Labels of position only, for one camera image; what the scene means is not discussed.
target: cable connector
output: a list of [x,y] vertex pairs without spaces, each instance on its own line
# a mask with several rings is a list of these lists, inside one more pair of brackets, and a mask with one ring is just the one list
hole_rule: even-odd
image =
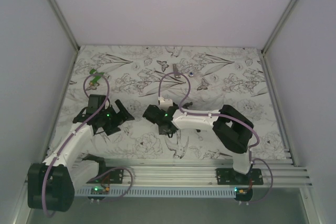
[[167,111],[167,109],[171,106],[173,106],[172,99],[164,99],[163,97],[159,97],[159,108],[161,110]]

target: leaf drawing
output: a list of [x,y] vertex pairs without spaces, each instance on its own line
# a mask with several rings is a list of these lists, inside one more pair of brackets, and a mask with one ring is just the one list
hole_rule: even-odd
[[[158,76],[160,76],[161,78],[165,75],[165,73],[161,73],[161,72],[158,72],[158,71],[154,71]],[[165,78],[164,78],[164,80],[165,79],[167,79],[167,80],[171,80],[171,81],[176,81],[176,82],[179,82],[179,83],[184,83],[183,81],[181,81],[181,80],[179,80],[179,79],[177,79],[177,78],[174,78],[174,77],[172,77],[172,76],[166,76]]]
[[[175,86],[175,85],[178,85],[178,83],[162,85],[162,86],[161,86],[161,92],[164,91],[164,90],[166,90],[166,89],[168,89],[168,88],[171,88],[171,87],[173,87],[173,86]],[[141,96],[139,96],[139,97],[145,97],[145,96],[147,96],[147,95],[156,94],[156,93],[158,93],[158,92],[159,92],[159,86],[155,87],[154,89],[151,89],[150,91],[147,91],[146,94],[141,95]]]
[[214,73],[214,72],[217,72],[219,70],[221,70],[223,67],[225,67],[226,65],[229,65],[229,64],[232,64],[233,62],[231,63],[223,63],[223,64],[220,64],[220,65],[216,65],[210,69],[208,69],[203,76],[207,76],[208,74],[211,74],[211,73]]
[[204,153],[204,155],[203,155],[203,158],[202,158],[202,159],[210,159],[210,158],[212,158],[212,154],[211,154],[211,153],[209,153],[209,152],[206,152],[206,153]]
[[106,133],[105,132],[103,132],[102,134],[100,134],[101,136],[102,136],[102,138],[103,138],[103,140],[104,140],[104,142],[107,144],[107,141],[109,141],[110,142],[110,139],[109,139],[109,137],[106,135]]
[[168,89],[167,91],[170,92],[170,93],[172,93],[172,94],[174,94],[174,95],[176,95],[177,97],[185,97],[185,94],[182,93],[182,92],[180,92],[179,90],[175,90],[174,89],[174,91],[173,91],[171,89]]
[[197,158],[201,157],[201,151],[196,146],[190,146],[189,149],[191,149]]
[[233,61],[230,61],[230,60],[226,60],[226,59],[223,59],[221,57],[217,57],[217,56],[213,56],[213,55],[208,55],[208,58],[212,59],[212,60],[217,60],[217,61],[220,61],[220,62],[227,62],[227,63],[233,63]]
[[106,65],[103,65],[102,67],[100,67],[97,71],[108,73],[108,72],[112,72],[112,71],[116,70],[117,68],[120,68],[121,66],[124,66],[125,64],[129,64],[129,63],[127,63],[127,62],[126,63],[119,63],[119,64],[113,65],[111,67],[108,67],[109,64],[106,64]]
[[77,98],[75,97],[75,92],[71,89],[68,90],[67,94],[66,94],[66,98],[68,98],[71,101],[76,102]]
[[117,136],[116,138],[113,138],[112,143],[117,144],[117,143],[120,143],[121,141],[122,141],[122,134],[120,133],[119,136]]
[[247,60],[245,60],[245,64],[246,64],[246,66],[251,66],[252,65],[252,63],[253,63],[253,60],[252,59],[247,59]]
[[113,59],[113,60],[117,60],[117,61],[131,62],[131,61],[129,61],[129,60],[125,60],[125,59],[123,59],[123,58],[120,58],[120,57],[118,57],[118,56],[114,56],[114,55],[106,54],[106,56],[109,57],[109,58],[111,58],[111,59]]
[[143,64],[145,65],[145,66],[148,66],[148,65],[150,65],[151,63],[152,63],[152,59],[151,58],[149,58],[149,59],[147,59],[147,60],[144,60],[143,61]]
[[264,87],[264,88],[260,89],[260,90],[256,93],[256,95],[253,95],[253,97],[257,97],[258,95],[267,94],[267,93],[268,93],[268,89],[267,89],[267,87]]
[[92,143],[93,148],[95,148],[95,150],[98,152],[99,150],[98,150],[98,148],[97,148],[97,146],[96,146],[96,139],[95,139],[95,138],[92,138],[92,139],[91,139],[91,143]]

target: black bracket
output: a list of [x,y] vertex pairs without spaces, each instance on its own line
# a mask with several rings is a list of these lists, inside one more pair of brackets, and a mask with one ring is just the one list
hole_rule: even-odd
[[[42,184],[48,166],[32,164],[28,170],[28,206],[42,209]],[[75,197],[68,168],[64,165],[53,166],[46,186],[46,204],[48,210],[66,212]]]
[[[112,169],[114,167],[106,167],[106,170]],[[104,180],[107,176],[110,176],[109,181]],[[123,169],[117,169],[117,170],[113,170],[111,172],[109,172],[108,174],[106,174],[105,176],[98,178],[94,181],[91,181],[90,184],[101,184],[102,181],[104,182],[104,184],[122,184],[122,180],[124,178],[124,170]]]
[[240,189],[243,189],[243,188],[237,188],[235,200],[236,201],[245,201],[245,202],[250,201],[253,197],[253,189],[251,188],[251,190],[249,190],[246,193],[240,193],[239,192]]
[[257,168],[252,168],[246,175],[236,172],[233,168],[218,168],[216,169],[216,177],[218,185],[248,186],[250,180],[253,185],[264,184],[261,170]]
[[[88,106],[83,108],[72,122],[82,123],[88,117],[92,116],[92,114],[94,114],[103,104],[105,97],[105,95],[91,94],[89,97]],[[115,104],[119,109],[118,113],[114,110],[113,106],[109,104],[107,108],[101,109],[98,114],[96,114],[89,122],[87,122],[88,125],[92,126],[94,135],[101,127],[103,128],[106,135],[109,136],[115,132],[120,131],[118,126],[125,121],[134,120],[134,117],[127,111],[124,105],[122,105],[120,100],[116,100]]]

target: metal frame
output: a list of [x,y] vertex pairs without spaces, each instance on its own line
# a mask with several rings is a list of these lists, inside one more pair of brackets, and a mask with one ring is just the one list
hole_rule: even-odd
[[274,40],[276,39],[277,35],[283,28],[285,22],[287,21],[288,17],[292,13],[293,9],[295,8],[296,4],[298,3],[299,0],[290,0],[289,4],[287,5],[285,11],[283,12],[282,16],[280,17],[280,20],[278,21],[278,24],[275,26],[272,34],[268,38],[268,40],[265,43],[265,46],[262,50],[262,54],[266,55],[268,49],[271,47],[273,44]]
[[78,43],[76,42],[76,39],[66,21],[66,19],[64,18],[63,14],[62,14],[62,11],[61,9],[59,8],[56,0],[48,0],[50,5],[51,5],[51,8],[52,10],[54,11],[58,21],[60,22],[66,36],[68,37],[68,39],[70,40],[73,48],[78,52],[80,46],[78,45]]
[[[79,46],[75,40],[74,35],[71,32],[67,21],[65,20],[57,2],[55,0],[49,0],[51,7],[53,8],[55,15],[59,19],[66,36],[69,38],[72,46],[76,50],[76,54],[73,59],[73,66],[75,64]],[[312,184],[310,182],[308,172],[304,167],[297,167],[299,164],[298,156],[290,143],[288,134],[286,132],[286,125],[282,117],[279,101],[277,99],[276,90],[274,88],[274,82],[269,71],[265,55],[276,39],[277,35],[284,26],[288,16],[292,12],[293,8],[297,4],[298,0],[291,0],[286,10],[284,11],[277,26],[273,30],[271,36],[267,40],[265,47],[259,52],[262,68],[265,73],[267,87],[269,94],[274,105],[275,115],[279,125],[279,131],[285,146],[286,159],[282,160],[268,160],[266,161],[274,174],[274,187],[280,188],[300,188],[303,205],[306,209],[309,223],[321,223],[324,224],[324,219],[321,214],[319,204],[315,200],[314,191],[312,190]],[[46,141],[46,148],[44,149],[44,155],[47,149],[49,141],[52,139],[52,135],[55,129],[55,125],[58,119],[59,111],[63,103],[68,83],[71,77],[72,68],[68,72],[67,82],[63,88],[63,96],[57,104],[57,113],[54,115],[54,125],[51,127],[48,134],[48,141]],[[108,165],[120,165],[127,166],[132,169],[133,174],[136,176],[136,186],[143,187],[193,187],[193,188],[218,188],[216,180],[216,168],[232,167],[231,159],[214,159],[214,160],[202,160],[202,161],[184,161],[184,160],[131,160],[131,159],[109,159]],[[269,171],[267,167],[262,163],[256,163],[255,168],[260,168],[264,176],[265,184],[263,186],[256,187],[268,187],[270,182]],[[129,175],[124,176],[123,184],[127,185],[130,182]],[[22,188],[22,193],[15,207],[15,219],[13,224],[26,223],[29,221],[29,213],[32,212],[25,202],[27,201],[27,185]]]

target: white tabletop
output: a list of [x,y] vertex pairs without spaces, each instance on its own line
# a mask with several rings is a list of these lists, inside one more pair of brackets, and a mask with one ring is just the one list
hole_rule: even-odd
[[[109,99],[114,108],[120,99],[135,117],[119,126],[120,132],[94,136],[82,154],[105,158],[133,159],[210,159],[226,158],[226,148],[214,132],[182,130],[173,138],[158,134],[157,125],[142,118],[149,104],[158,103],[158,86],[163,74],[173,71],[189,74],[192,90],[187,102],[192,110],[217,110],[223,104],[232,105],[254,124],[260,144],[253,156],[264,159],[283,159],[285,153],[276,118],[265,83],[265,76],[254,48],[221,47],[138,47],[83,46],[73,70],[69,89],[50,145],[54,150],[64,138],[72,119],[87,106],[88,98],[82,84],[91,69],[104,72],[110,83]],[[88,93],[106,94],[103,79]],[[165,79],[162,94],[179,103],[188,85],[180,79]]]

